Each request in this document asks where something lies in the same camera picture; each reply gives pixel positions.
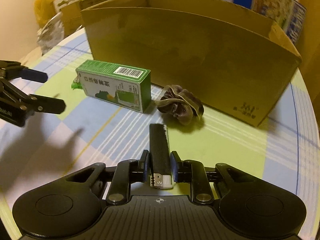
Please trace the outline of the small green candy packet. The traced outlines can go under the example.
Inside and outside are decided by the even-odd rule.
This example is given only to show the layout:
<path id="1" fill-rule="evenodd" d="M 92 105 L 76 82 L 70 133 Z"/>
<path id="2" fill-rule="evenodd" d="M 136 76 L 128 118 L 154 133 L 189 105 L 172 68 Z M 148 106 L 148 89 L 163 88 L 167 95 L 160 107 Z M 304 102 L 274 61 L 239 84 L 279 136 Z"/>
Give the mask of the small green candy packet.
<path id="1" fill-rule="evenodd" d="M 72 82 L 72 84 L 71 84 L 71 89 L 72 89 L 72 90 L 74 90 L 74 89 L 82 89 L 82 85 L 81 85 L 81 82 L 80 82 L 80 80 L 79 80 L 78 77 L 76 77 L 76 78 L 73 80 L 73 82 Z"/>

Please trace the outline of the yellow plastic bag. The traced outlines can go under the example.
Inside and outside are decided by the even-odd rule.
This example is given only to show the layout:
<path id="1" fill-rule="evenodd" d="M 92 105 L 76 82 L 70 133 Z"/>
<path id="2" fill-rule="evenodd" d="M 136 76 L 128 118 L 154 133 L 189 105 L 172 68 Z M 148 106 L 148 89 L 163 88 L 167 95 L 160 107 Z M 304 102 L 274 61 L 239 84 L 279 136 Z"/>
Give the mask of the yellow plastic bag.
<path id="1" fill-rule="evenodd" d="M 35 0 L 34 13 L 36 22 L 43 28 L 47 22 L 56 15 L 54 7 L 55 0 Z"/>

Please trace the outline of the small green medicine box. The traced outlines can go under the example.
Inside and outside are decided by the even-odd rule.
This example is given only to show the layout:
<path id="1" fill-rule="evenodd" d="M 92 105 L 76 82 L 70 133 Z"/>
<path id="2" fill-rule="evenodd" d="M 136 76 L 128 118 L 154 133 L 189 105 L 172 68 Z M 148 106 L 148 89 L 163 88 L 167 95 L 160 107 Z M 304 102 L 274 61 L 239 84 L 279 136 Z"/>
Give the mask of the small green medicine box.
<path id="1" fill-rule="evenodd" d="M 151 102 L 151 71 L 148 69 L 86 60 L 75 71 L 87 96 L 139 113 Z"/>

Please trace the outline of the black comb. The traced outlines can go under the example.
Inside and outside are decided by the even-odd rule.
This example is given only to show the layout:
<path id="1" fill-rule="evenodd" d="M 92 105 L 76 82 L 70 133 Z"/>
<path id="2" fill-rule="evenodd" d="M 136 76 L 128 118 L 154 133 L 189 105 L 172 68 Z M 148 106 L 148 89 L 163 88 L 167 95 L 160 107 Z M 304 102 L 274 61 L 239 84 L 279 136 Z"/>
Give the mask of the black comb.
<path id="1" fill-rule="evenodd" d="M 172 189 L 172 172 L 167 127 L 164 124 L 149 125 L 150 143 L 150 186 L 166 190 Z"/>

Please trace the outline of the blue milk carton box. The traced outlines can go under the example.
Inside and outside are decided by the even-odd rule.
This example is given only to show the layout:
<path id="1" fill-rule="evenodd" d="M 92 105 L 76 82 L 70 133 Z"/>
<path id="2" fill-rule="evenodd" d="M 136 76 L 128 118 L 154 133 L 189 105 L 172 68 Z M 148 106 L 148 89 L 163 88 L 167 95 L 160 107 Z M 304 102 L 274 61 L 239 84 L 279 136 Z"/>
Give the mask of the blue milk carton box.
<path id="1" fill-rule="evenodd" d="M 233 3 L 277 22 L 292 43 L 295 44 L 299 40 L 306 8 L 296 0 L 233 0 Z"/>

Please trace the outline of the brown cardboard storage box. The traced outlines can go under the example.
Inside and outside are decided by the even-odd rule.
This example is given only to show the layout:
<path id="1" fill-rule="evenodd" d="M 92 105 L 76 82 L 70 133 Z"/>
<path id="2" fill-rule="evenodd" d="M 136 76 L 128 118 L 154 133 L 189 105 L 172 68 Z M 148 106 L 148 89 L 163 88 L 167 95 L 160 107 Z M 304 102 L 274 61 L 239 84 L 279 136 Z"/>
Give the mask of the brown cardboard storage box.
<path id="1" fill-rule="evenodd" d="M 108 0 L 83 0 L 71 3 L 61 9 L 62 17 L 61 21 L 64 27 L 64 35 L 69 35 L 76 32 L 76 30 L 83 25 L 81 16 L 81 10 L 84 10 L 93 5 L 97 5 L 101 2 Z"/>

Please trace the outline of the checked tablecloth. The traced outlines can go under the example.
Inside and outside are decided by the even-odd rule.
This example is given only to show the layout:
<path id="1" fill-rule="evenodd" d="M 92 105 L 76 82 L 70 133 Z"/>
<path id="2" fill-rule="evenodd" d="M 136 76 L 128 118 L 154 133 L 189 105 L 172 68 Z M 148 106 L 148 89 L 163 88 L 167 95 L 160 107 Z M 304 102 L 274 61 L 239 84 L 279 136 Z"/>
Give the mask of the checked tablecloth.
<path id="1" fill-rule="evenodd" d="M 23 193 L 96 162 L 108 166 L 137 159 L 149 146 L 149 124 L 165 122 L 169 145 L 182 159 L 206 166 L 227 163 L 297 194 L 305 203 L 302 239 L 315 239 L 319 224 L 319 135 L 310 97 L 296 73 L 273 112 L 257 128 L 211 108 L 182 126 L 155 109 L 141 114 L 72 89 L 76 68 L 92 57 L 83 30 L 77 31 L 31 67 L 46 83 L 18 79 L 28 94 L 61 98 L 60 115 L 36 113 L 23 128 L 1 122 L 1 221 L 12 239 L 20 232 L 12 206 Z"/>

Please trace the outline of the open brown cardboard box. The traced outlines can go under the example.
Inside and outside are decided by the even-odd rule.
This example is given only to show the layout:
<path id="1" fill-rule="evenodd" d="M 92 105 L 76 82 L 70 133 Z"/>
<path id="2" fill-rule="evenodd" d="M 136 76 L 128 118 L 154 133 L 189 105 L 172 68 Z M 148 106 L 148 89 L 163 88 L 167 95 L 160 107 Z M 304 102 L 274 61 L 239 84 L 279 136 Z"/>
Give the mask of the open brown cardboard box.
<path id="1" fill-rule="evenodd" d="M 95 60 L 148 69 L 259 126 L 302 58 L 281 27 L 222 0 L 108 0 L 81 12 Z"/>

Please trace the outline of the brown velvet scrunchie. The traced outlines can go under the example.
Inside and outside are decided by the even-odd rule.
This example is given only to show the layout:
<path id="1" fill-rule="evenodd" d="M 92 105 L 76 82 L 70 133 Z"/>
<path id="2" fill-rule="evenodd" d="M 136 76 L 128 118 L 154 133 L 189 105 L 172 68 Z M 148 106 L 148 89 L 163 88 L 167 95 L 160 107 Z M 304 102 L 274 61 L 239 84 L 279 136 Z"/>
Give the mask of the brown velvet scrunchie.
<path id="1" fill-rule="evenodd" d="M 179 85 L 165 86 L 155 105 L 161 113 L 172 115 L 184 126 L 189 125 L 193 118 L 201 119 L 204 114 L 201 100 Z"/>

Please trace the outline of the white crumpled plastic bag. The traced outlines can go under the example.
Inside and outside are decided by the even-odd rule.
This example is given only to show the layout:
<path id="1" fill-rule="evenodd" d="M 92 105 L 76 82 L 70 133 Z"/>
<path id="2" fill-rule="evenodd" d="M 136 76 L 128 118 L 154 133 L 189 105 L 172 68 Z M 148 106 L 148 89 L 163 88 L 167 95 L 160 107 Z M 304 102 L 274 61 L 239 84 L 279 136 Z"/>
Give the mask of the white crumpled plastic bag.
<path id="1" fill-rule="evenodd" d="M 37 32 L 37 44 L 41 48 L 42 55 L 59 44 L 64 39 L 64 36 L 62 12 L 59 12 Z"/>

